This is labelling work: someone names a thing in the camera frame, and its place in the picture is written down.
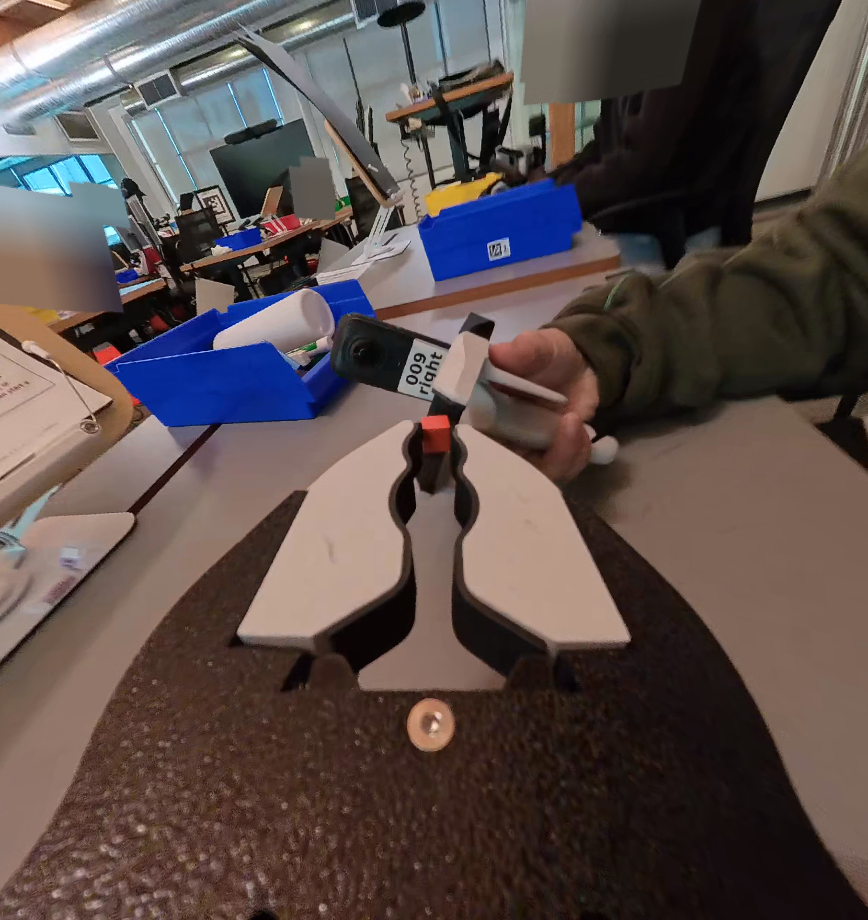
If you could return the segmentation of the wooden top standing desk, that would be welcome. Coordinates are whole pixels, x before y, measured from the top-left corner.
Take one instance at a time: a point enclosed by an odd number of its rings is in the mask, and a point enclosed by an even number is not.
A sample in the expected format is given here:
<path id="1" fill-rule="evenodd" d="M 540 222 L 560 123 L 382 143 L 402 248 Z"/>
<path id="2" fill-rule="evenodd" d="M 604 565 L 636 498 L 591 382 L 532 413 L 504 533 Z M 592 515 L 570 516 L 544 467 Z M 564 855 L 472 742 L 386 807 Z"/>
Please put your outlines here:
<path id="1" fill-rule="evenodd" d="M 453 179 L 471 181 L 474 169 L 471 160 L 481 165 L 481 155 L 471 155 L 466 143 L 464 123 L 504 98 L 511 98 L 515 75 L 502 72 L 485 79 L 466 81 L 463 86 L 441 90 L 435 86 L 427 98 L 385 114 L 385 120 L 398 125 L 400 137 L 409 139 L 414 133 L 427 137 L 428 127 L 447 129 L 451 151 Z"/>

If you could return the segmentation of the black board on white stand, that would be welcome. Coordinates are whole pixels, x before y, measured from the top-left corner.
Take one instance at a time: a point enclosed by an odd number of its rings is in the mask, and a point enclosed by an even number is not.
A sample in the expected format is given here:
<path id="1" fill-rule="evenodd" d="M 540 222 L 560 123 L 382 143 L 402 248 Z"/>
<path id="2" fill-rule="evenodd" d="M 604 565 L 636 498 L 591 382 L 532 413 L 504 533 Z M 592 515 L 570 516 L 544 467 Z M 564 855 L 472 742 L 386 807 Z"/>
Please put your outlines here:
<path id="1" fill-rule="evenodd" d="M 390 233 L 387 227 L 392 213 L 402 203 L 403 193 L 366 137 L 283 47 L 245 27 L 236 31 L 235 38 L 244 49 L 286 80 L 322 114 L 326 132 L 346 152 L 371 196 L 378 202 L 380 208 L 371 233 L 364 241 L 363 250 L 370 247 L 373 240 L 397 236 L 396 232 Z"/>

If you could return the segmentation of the blue storage bin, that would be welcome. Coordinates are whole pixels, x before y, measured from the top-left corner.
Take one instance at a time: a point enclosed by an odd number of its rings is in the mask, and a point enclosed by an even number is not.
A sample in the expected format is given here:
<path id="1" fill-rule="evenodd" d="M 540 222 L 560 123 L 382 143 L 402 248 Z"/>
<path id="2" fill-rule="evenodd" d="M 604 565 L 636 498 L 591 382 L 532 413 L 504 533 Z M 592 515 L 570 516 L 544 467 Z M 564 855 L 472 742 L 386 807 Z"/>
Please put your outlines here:
<path id="1" fill-rule="evenodd" d="M 351 313 L 374 316 L 358 281 L 313 289 L 336 326 Z M 298 365 L 266 342 L 212 348 L 222 330 L 288 295 L 232 305 L 225 314 L 209 311 L 108 362 L 106 370 L 168 427 L 316 418 L 346 386 L 329 353 Z"/>

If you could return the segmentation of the white rounded base board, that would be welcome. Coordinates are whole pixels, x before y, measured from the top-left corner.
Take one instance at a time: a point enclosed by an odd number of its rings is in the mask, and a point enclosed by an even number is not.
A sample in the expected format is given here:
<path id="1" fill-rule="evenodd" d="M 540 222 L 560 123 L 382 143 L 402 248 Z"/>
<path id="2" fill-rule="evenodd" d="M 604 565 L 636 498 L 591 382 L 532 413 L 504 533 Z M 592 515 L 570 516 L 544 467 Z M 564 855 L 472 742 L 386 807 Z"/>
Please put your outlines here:
<path id="1" fill-rule="evenodd" d="M 0 532 L 0 664 L 125 540 L 129 512 L 51 516 Z"/>

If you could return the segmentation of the wooden pillar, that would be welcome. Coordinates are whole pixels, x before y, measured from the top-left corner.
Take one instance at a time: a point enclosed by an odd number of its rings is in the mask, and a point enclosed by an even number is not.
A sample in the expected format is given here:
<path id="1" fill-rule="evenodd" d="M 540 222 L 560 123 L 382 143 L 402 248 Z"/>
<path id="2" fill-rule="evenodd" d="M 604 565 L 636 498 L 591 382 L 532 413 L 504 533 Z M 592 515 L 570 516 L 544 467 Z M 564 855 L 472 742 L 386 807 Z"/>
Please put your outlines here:
<path id="1" fill-rule="evenodd" d="M 566 164 L 576 153 L 576 105 L 548 105 L 548 163 L 551 168 Z"/>

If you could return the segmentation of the silver ventilation duct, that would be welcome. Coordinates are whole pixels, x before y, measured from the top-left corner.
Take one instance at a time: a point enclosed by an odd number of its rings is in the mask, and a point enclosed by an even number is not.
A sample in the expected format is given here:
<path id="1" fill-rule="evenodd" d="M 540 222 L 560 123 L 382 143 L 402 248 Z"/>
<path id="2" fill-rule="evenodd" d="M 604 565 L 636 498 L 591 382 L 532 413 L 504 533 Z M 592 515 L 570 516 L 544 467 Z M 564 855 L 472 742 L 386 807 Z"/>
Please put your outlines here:
<path id="1" fill-rule="evenodd" d="M 101 98 L 241 27 L 273 26 L 336 2 L 87 2 L 0 46 L 8 132 Z"/>

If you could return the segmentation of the blue bin with white tag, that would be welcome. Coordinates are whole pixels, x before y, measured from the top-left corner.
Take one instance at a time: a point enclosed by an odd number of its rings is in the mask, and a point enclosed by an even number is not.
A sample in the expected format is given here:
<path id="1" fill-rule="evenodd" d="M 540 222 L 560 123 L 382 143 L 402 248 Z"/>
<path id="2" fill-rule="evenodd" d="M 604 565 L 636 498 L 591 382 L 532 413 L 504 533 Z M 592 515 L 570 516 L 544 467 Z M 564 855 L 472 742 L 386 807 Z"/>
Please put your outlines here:
<path id="1" fill-rule="evenodd" d="M 582 225 L 575 188 L 547 178 L 425 217 L 418 234 L 441 282 L 566 251 Z"/>

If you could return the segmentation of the person's right forearm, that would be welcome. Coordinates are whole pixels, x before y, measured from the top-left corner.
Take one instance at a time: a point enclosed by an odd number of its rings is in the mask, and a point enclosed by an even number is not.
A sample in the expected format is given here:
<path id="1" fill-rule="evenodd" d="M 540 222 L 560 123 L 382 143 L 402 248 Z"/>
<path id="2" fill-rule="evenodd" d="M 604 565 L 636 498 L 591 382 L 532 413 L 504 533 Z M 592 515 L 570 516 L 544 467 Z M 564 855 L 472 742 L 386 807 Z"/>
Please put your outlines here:
<path id="1" fill-rule="evenodd" d="M 597 375 L 605 420 L 868 392 L 868 144 L 748 246 L 587 291 L 547 328 Z"/>

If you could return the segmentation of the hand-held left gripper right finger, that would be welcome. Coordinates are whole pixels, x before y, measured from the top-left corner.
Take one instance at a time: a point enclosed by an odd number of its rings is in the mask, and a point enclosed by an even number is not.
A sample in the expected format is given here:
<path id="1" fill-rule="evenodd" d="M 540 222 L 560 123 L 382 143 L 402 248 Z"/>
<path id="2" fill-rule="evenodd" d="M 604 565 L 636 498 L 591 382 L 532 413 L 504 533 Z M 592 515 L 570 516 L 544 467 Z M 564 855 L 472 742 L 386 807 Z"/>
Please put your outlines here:
<path id="1" fill-rule="evenodd" d="M 509 677 L 522 659 L 623 649 L 631 634 L 562 492 L 518 454 L 460 424 L 451 436 L 453 632 Z"/>

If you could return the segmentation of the black floor lamp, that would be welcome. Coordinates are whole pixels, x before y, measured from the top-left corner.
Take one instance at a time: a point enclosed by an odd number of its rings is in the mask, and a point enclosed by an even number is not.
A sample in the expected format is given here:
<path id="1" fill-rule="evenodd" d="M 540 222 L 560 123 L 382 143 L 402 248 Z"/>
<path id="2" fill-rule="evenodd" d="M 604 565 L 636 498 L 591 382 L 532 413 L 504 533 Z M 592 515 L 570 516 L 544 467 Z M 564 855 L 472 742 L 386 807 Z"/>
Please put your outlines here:
<path id="1" fill-rule="evenodd" d="M 376 24 L 382 29 L 396 29 L 401 35 L 409 82 L 417 85 L 417 70 L 408 35 L 408 24 L 421 17 L 426 10 L 424 1 L 377 2 Z"/>

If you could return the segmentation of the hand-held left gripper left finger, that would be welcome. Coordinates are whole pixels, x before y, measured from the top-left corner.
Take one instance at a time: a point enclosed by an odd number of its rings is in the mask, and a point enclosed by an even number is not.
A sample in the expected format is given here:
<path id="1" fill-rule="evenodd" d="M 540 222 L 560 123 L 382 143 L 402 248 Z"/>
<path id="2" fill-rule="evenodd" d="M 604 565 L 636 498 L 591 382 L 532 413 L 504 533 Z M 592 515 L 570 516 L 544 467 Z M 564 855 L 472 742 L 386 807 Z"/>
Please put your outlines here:
<path id="1" fill-rule="evenodd" d="M 417 425 L 404 420 L 307 490 L 237 638 L 359 673 L 410 633 L 417 581 L 406 524 L 416 511 Z"/>

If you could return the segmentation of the yellow bin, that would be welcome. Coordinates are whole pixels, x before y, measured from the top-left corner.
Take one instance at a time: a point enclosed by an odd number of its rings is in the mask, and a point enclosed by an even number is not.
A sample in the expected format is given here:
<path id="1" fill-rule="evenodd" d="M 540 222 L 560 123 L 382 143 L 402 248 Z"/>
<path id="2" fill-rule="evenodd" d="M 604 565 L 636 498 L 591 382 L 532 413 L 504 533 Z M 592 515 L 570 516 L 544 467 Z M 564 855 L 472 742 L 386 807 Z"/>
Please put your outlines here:
<path id="1" fill-rule="evenodd" d="M 501 180 L 497 172 L 489 172 L 484 178 L 460 182 L 454 181 L 431 190 L 425 196 L 428 216 L 436 217 L 441 211 L 476 201 Z"/>

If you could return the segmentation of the person's right hand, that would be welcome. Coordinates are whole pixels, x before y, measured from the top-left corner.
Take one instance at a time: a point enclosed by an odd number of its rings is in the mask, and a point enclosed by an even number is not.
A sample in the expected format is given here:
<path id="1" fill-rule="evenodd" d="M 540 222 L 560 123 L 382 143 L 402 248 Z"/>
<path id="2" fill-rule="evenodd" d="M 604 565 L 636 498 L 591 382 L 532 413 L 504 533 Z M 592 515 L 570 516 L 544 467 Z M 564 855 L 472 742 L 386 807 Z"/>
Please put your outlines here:
<path id="1" fill-rule="evenodd" d="M 543 452 L 519 446 L 514 451 L 557 484 L 578 477 L 589 464 L 592 447 L 586 423 L 600 407 L 600 394 L 598 379 L 574 342 L 556 328 L 526 331 L 508 342 L 493 343 L 489 358 L 498 369 L 566 397 L 553 443 Z"/>

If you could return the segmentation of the large black monitor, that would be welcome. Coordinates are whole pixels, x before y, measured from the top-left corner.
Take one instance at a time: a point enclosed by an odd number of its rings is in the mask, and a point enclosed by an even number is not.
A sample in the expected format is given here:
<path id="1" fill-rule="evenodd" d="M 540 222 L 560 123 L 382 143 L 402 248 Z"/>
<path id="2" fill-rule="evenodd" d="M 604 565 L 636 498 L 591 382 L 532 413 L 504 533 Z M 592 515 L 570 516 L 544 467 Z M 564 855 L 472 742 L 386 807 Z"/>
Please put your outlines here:
<path id="1" fill-rule="evenodd" d="M 240 218 L 261 213 L 268 190 L 290 190 L 290 167 L 313 157 L 304 121 L 279 123 L 274 132 L 244 144 L 221 144 L 210 150 L 221 183 Z"/>

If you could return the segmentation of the white cylinder roll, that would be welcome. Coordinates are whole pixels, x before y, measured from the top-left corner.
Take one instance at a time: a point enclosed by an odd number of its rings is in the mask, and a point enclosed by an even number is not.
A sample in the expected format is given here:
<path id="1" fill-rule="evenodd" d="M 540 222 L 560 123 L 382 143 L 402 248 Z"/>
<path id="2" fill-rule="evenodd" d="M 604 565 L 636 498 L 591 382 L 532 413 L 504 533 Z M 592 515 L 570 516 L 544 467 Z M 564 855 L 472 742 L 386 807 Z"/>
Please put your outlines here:
<path id="1" fill-rule="evenodd" d="M 330 337 L 336 317 L 325 298 L 306 288 L 274 301 L 218 333 L 214 351 L 224 351 L 266 342 L 287 353 Z"/>

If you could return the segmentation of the white paper sheets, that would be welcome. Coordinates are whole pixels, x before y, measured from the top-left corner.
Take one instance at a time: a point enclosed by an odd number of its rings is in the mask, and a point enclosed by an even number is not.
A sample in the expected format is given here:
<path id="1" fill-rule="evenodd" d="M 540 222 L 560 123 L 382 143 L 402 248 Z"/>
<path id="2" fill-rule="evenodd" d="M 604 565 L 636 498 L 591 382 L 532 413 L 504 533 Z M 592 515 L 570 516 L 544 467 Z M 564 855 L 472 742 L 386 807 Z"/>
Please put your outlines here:
<path id="1" fill-rule="evenodd" d="M 366 247 L 348 266 L 318 273 L 316 283 L 327 285 L 358 280 L 372 265 L 400 256 L 408 246 L 409 239 L 402 236 L 393 235 L 386 239 L 373 240 L 371 246 Z"/>

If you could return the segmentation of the wooden sign board with paper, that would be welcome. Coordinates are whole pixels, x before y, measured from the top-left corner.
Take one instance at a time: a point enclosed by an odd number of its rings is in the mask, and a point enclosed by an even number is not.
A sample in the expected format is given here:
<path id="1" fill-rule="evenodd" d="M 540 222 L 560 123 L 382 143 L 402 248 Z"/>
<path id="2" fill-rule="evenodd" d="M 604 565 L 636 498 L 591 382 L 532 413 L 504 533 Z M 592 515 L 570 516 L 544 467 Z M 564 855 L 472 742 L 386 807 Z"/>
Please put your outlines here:
<path id="1" fill-rule="evenodd" d="M 104 366 L 0 304 L 0 529 L 105 453 L 132 418 L 132 398 Z"/>

